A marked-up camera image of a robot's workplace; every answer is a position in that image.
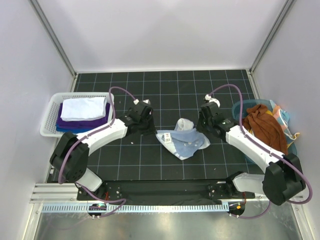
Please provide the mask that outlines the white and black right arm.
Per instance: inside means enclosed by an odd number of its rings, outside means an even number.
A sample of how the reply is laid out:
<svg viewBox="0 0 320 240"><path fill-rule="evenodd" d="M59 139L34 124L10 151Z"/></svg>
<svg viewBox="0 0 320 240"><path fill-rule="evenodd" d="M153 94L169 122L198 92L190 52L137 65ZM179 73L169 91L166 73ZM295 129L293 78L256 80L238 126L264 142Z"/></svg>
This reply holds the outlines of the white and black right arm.
<svg viewBox="0 0 320 240"><path fill-rule="evenodd" d="M196 129L237 148L263 172L234 174L231 182L225 185L225 192L230 198L237 198L243 192L252 192L265 195L271 203L280 206L305 189L312 190L295 154L285 155L267 146L243 126L225 118L215 102L201 105Z"/></svg>

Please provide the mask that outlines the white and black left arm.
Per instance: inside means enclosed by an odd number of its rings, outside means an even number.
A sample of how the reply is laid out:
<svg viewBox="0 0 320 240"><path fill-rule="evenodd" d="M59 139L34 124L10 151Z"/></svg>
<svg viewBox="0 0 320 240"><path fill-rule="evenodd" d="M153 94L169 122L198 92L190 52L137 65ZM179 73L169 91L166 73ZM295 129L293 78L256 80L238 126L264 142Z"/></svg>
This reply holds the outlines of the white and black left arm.
<svg viewBox="0 0 320 240"><path fill-rule="evenodd" d="M89 156L115 140L136 133L155 132L150 101L136 100L126 113L102 126L80 134L64 133L50 157L50 164L58 171L59 184L76 183L88 190L94 200L101 200L106 188L102 185L103 180L88 168Z"/></svg>

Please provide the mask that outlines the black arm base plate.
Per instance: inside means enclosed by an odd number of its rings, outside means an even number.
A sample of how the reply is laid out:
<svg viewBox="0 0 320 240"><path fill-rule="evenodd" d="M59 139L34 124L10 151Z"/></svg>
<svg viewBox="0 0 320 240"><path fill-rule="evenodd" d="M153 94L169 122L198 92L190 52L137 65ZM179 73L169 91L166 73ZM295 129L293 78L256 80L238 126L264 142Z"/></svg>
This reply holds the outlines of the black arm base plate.
<svg viewBox="0 0 320 240"><path fill-rule="evenodd" d="M101 201L125 207L220 207L242 215L253 192L236 190L229 179L103 181L91 192L81 186L79 201Z"/></svg>

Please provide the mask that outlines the light blue bear towel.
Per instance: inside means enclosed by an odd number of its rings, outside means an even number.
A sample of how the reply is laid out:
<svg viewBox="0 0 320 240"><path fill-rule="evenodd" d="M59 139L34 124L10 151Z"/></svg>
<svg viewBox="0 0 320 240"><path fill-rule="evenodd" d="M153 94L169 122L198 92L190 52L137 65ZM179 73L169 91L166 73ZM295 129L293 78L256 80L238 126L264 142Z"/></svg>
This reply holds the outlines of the light blue bear towel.
<svg viewBox="0 0 320 240"><path fill-rule="evenodd" d="M194 123L180 118L174 130L158 130L157 140L176 158L183 161L191 158L196 151L211 145L209 139L194 128Z"/></svg>

